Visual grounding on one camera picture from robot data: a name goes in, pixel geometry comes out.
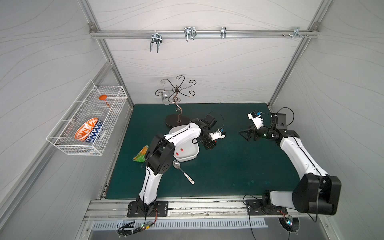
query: table surface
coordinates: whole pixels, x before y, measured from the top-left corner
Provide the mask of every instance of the table surface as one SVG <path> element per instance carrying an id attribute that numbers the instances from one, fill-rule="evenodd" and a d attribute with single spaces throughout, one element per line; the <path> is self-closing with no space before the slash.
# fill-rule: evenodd
<path id="1" fill-rule="evenodd" d="M 293 191 L 296 187 L 299 176 L 288 156 L 274 141 L 247 142 L 238 133 L 252 124 L 247 116 L 250 112 L 269 113 L 265 103 L 181 104 L 181 107 L 183 115 L 190 118 L 204 118 L 211 111 L 219 112 L 224 118 L 226 137 L 218 139 L 212 150 L 205 150 L 199 144 L 197 157 L 180 163 L 195 181 L 194 185 L 180 170 L 171 167 L 162 176 L 157 197 L 262 194 L 265 190 Z M 211 112 L 217 120 L 214 129 L 223 124 L 217 112 Z M 107 189 L 107 199 L 137 197 L 145 170 L 140 167 L 141 163 L 132 159 L 156 134 L 169 132 L 165 118 L 174 113 L 174 105 L 135 105 Z M 265 114 L 264 123 L 270 124 L 268 114 Z"/>

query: robotic arm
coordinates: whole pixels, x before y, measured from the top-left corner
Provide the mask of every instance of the robotic arm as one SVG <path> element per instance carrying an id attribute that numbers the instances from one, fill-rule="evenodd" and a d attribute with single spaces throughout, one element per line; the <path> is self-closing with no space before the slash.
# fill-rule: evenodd
<path id="1" fill-rule="evenodd" d="M 216 146 L 215 139 L 225 137 L 225 133 L 220 130 L 215 133 L 208 132 L 215 123 L 215 118 L 208 114 L 202 120 L 193 119 L 187 126 L 177 132 L 164 136 L 156 135 L 153 138 L 145 154 L 147 164 L 143 187 L 136 203 L 130 203 L 131 208 L 129 207 L 128 216 L 131 212 L 137 213 L 139 210 L 145 216 L 151 215 L 157 197 L 157 188 L 163 173 L 172 166 L 175 148 L 198 138 L 205 149 L 212 149 Z"/>
<path id="2" fill-rule="evenodd" d="M 304 213 L 334 215 L 341 191 L 340 180 L 328 175 L 305 149 L 299 135 L 287 129 L 285 114 L 272 113 L 271 127 L 264 126 L 261 114 L 248 114 L 254 126 L 239 133 L 246 132 L 246 137 L 242 135 L 246 140 L 252 137 L 254 140 L 258 137 L 275 140 L 287 154 L 301 179 L 293 192 L 266 191 L 262 204 L 296 209 Z"/>

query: green snack bag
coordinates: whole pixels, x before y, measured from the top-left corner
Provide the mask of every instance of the green snack bag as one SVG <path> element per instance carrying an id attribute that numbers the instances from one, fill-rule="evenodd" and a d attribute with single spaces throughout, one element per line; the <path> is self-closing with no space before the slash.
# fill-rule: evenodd
<path id="1" fill-rule="evenodd" d="M 145 145 L 143 147 L 143 149 L 141 149 L 141 151 L 136 155 L 136 157 L 133 158 L 133 161 L 135 161 L 135 162 L 144 162 L 145 161 L 144 156 L 145 156 L 145 153 L 148 150 L 148 147 L 149 147 L 148 145 Z"/>

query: metal jewelry stand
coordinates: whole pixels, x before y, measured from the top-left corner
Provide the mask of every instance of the metal jewelry stand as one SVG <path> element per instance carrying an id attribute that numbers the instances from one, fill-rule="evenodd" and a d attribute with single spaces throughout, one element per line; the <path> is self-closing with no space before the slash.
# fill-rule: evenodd
<path id="1" fill-rule="evenodd" d="M 181 88 L 181 85 L 183 84 L 184 80 L 185 80 L 185 77 L 183 75 L 179 75 L 176 77 L 177 80 L 183 78 L 183 81 L 181 82 L 181 84 L 179 86 L 173 86 L 173 84 L 168 80 L 166 79 L 171 85 L 172 85 L 172 89 L 171 90 L 167 90 L 167 89 L 158 89 L 156 90 L 155 92 L 155 95 L 156 96 L 161 96 L 163 95 L 163 91 L 172 91 L 172 95 L 170 95 L 168 97 L 168 101 L 170 103 L 174 103 L 177 108 L 176 108 L 176 111 L 180 113 L 179 114 L 171 114 L 171 115 L 168 115 L 167 118 L 166 118 L 166 124 L 170 127 L 177 127 L 177 126 L 181 126 L 181 125 L 187 125 L 189 123 L 189 121 L 191 120 L 190 118 L 188 117 L 185 117 L 183 115 L 181 115 L 183 113 L 183 109 L 177 104 L 181 101 L 180 98 L 177 97 L 177 95 L 180 93 L 181 95 L 184 95 L 186 97 L 193 97 L 196 93 L 195 91 L 189 91 L 189 96 L 188 95 L 185 95 L 181 92 L 181 90 L 184 90 L 186 88 L 190 88 L 192 87 L 193 85 L 196 84 L 196 81 L 195 80 L 189 80 L 188 82 L 192 85 L 186 87 L 186 88 Z"/>

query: white wire basket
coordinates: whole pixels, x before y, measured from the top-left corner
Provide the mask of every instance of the white wire basket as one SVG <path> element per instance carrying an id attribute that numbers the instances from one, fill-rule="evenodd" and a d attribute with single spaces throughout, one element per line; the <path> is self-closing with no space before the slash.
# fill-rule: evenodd
<path id="1" fill-rule="evenodd" d="M 122 86 L 95 86 L 92 80 L 88 83 L 89 85 L 93 88 L 83 89 L 46 138 L 67 155 L 101 156 L 127 100 L 127 94 Z M 107 98 L 100 100 L 101 95 L 107 95 Z M 94 142 L 75 139 L 77 130 L 91 118 L 98 118 L 103 122 L 99 131 L 100 136 L 96 136 Z"/>

